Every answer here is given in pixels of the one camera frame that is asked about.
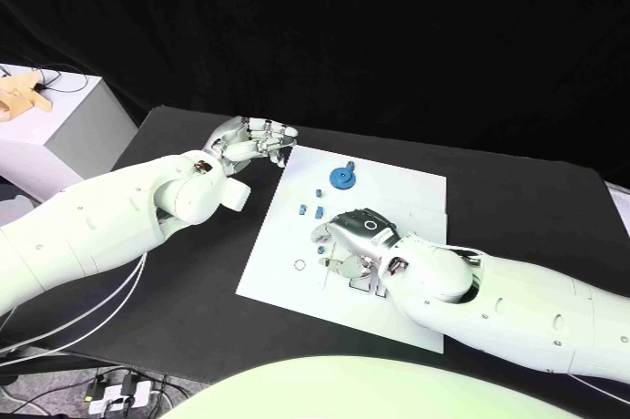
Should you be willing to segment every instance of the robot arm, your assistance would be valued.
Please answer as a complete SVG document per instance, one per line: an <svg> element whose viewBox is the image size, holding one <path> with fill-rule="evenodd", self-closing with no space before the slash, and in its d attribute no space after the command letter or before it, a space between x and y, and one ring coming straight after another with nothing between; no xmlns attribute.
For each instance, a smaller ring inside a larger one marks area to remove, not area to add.
<svg viewBox="0 0 630 419"><path fill-rule="evenodd" d="M317 227L313 240L330 238L355 255L322 263L348 278L378 274L417 324L538 371L630 383L627 298L526 262L401 238L368 209Z"/></svg>
<svg viewBox="0 0 630 419"><path fill-rule="evenodd" d="M0 228L0 314L56 285L127 264L221 204L241 211L249 188L228 176L252 158L270 156L283 167L278 150L296 136L270 120L232 118L211 136L221 148L211 144L62 190Z"/></svg>

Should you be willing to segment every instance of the power strip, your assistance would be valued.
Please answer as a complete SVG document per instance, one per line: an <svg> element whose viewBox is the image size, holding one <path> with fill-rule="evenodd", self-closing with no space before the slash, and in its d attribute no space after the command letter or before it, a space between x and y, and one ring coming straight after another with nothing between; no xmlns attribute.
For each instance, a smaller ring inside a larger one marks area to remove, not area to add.
<svg viewBox="0 0 630 419"><path fill-rule="evenodd" d="M150 397L151 397L151 381L140 381L136 386L136 402L131 408L146 407L149 405ZM105 393L102 395L102 399L100 401L89 402L89 414L102 414L108 405L108 402L114 402L118 398L125 398L127 396L121 396L123 385L111 385L105 388ZM108 412L117 412L123 410L124 403L114 404L110 407Z"/></svg>

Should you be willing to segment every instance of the black curtain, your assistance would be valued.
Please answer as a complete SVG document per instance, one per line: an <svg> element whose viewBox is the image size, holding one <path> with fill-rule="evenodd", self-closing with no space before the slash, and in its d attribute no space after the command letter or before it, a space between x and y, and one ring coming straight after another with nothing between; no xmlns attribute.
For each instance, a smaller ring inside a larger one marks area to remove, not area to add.
<svg viewBox="0 0 630 419"><path fill-rule="evenodd" d="M0 0L0 60L102 76L137 121L274 118L630 186L629 16L629 0Z"/></svg>

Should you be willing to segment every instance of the white pedestal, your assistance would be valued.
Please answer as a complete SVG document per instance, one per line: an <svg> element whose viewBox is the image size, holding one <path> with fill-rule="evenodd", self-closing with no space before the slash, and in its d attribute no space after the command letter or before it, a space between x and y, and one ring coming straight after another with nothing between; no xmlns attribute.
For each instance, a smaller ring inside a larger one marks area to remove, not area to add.
<svg viewBox="0 0 630 419"><path fill-rule="evenodd" d="M12 75L30 67L3 64ZM46 80L56 72L43 70ZM62 73L51 85L72 90L84 75ZM101 77L88 76L76 93L45 90L52 112L38 107L0 122L0 175L38 200L111 170L137 133L137 127Z"/></svg>

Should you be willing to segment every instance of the white paper sheet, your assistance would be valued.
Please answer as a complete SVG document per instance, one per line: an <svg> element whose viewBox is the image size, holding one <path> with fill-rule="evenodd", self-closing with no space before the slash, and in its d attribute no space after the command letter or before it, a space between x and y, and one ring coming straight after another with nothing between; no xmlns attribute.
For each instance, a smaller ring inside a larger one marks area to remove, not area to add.
<svg viewBox="0 0 630 419"><path fill-rule="evenodd" d="M330 172L355 161L358 182L352 189L330 185ZM322 189L322 198L316 190ZM306 214L300 215L300 205ZM324 216L316 219L316 209ZM311 231L336 214L371 208L398 226L435 242L447 242L447 179L391 165L296 146L275 190L257 244L237 293L320 319L371 332L437 353L444 351L443 334L421 328L399 314L384 294L378 278L362 283L327 272L322 257L343 260L348 252L333 242L317 254Z"/></svg>

